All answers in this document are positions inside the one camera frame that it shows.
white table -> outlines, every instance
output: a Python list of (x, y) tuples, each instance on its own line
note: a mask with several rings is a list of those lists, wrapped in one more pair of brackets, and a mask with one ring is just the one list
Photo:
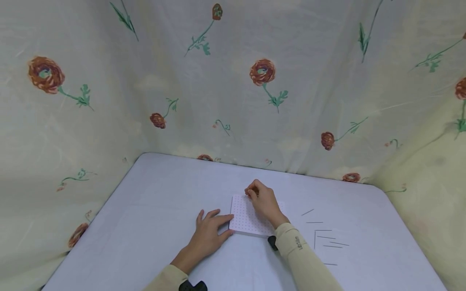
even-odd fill
[[(43, 290), (142, 290), (189, 242), (201, 209), (229, 213), (255, 178), (345, 290), (446, 290), (376, 187), (154, 153), (140, 156)], [(240, 234), (190, 275), (200, 280), (212, 291), (295, 290), (266, 239)]]

sleeve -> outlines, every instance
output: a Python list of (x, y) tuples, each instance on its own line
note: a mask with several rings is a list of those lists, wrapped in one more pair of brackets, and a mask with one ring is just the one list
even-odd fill
[(343, 291), (299, 231), (289, 223), (275, 231), (276, 247), (291, 269), (299, 291)]
[(178, 291), (188, 275), (173, 265), (166, 266), (143, 291)]

white pegboard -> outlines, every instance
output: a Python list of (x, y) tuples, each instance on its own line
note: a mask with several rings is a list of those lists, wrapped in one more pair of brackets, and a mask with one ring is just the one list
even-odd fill
[[(284, 213), (285, 203), (278, 202), (278, 206)], [(233, 196), (231, 214), (234, 214), (234, 218), (230, 221), (229, 229), (235, 232), (260, 237), (273, 236), (275, 233), (270, 222), (255, 212), (253, 204), (246, 195)]]

black strap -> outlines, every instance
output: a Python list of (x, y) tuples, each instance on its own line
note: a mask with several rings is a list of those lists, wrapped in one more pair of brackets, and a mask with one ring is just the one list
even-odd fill
[(207, 286), (204, 282), (200, 281), (196, 286), (192, 286), (189, 281), (185, 281), (179, 286), (179, 291), (207, 291)]
[(276, 236), (268, 237), (267, 241), (268, 241), (268, 244), (272, 247), (272, 249), (273, 249), (274, 251), (278, 251), (278, 248), (277, 248), (277, 246), (275, 245), (275, 242), (277, 241), (277, 237), (276, 237)]

fabric backdrop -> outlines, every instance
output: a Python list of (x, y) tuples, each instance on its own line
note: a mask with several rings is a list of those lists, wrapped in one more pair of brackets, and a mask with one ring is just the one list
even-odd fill
[(5, 0), (0, 289), (37, 290), (147, 151), (371, 183), (466, 289), (466, 2)]

